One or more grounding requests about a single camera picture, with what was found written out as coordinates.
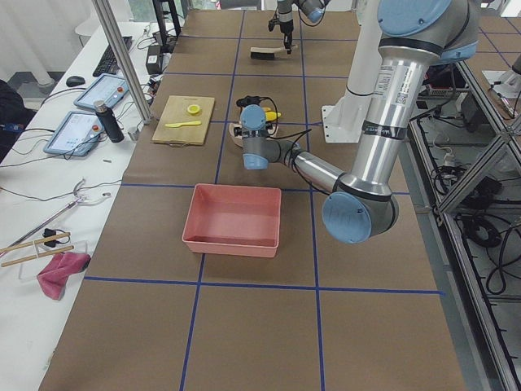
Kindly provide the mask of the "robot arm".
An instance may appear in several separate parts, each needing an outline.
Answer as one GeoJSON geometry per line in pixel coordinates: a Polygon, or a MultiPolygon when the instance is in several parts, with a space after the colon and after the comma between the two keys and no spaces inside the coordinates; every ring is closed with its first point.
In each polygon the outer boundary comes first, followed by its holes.
{"type": "Polygon", "coordinates": [[[276,26],[283,34],[284,50],[290,54],[293,51],[294,22],[292,7],[296,6],[299,12],[303,12],[312,25],[318,24],[329,4],[328,0],[281,0],[277,1],[274,16],[268,22],[268,30],[272,32],[276,26]]]}
{"type": "Polygon", "coordinates": [[[267,169],[281,163],[328,191],[322,206],[327,231],[338,241],[357,244],[390,230],[399,207],[388,186],[413,105],[429,67],[470,58],[476,51],[477,1],[382,1],[375,16],[382,32],[382,58],[361,126],[357,155],[346,173],[303,150],[296,142],[269,135],[259,98],[238,100],[243,163],[267,169]]]}

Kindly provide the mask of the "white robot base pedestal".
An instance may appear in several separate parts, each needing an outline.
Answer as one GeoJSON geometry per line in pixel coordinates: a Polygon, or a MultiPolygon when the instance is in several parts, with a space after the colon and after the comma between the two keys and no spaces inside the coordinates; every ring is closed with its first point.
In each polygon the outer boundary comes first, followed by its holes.
{"type": "Polygon", "coordinates": [[[322,124],[327,143],[357,143],[364,115],[360,106],[322,106],[322,124]]]}

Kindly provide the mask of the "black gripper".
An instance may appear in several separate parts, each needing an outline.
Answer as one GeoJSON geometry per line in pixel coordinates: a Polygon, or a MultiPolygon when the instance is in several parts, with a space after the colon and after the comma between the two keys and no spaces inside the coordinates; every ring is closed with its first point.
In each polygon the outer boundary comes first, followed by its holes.
{"type": "Polygon", "coordinates": [[[265,98],[258,95],[247,95],[244,98],[236,101],[236,106],[239,108],[245,108],[249,105],[259,105],[265,98]]]}
{"type": "Polygon", "coordinates": [[[273,18],[268,22],[268,30],[272,32],[276,26],[280,28],[280,32],[283,34],[284,47],[286,52],[290,55],[292,53],[294,31],[292,11],[275,11],[273,18]]]}

